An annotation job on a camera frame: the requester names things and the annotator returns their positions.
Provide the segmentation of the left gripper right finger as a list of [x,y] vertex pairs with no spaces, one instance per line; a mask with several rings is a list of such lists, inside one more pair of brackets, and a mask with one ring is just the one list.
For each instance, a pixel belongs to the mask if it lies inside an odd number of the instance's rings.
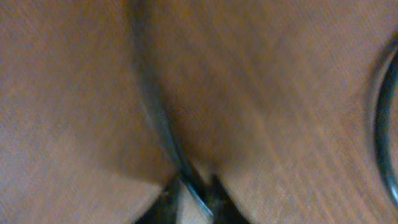
[[213,224],[250,224],[216,175],[211,176],[205,202],[213,214]]

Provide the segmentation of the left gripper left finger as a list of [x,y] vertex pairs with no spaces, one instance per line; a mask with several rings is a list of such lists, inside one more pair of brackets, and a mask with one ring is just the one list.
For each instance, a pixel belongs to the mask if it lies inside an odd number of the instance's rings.
[[151,207],[134,224],[176,224],[180,181],[177,175],[169,180]]

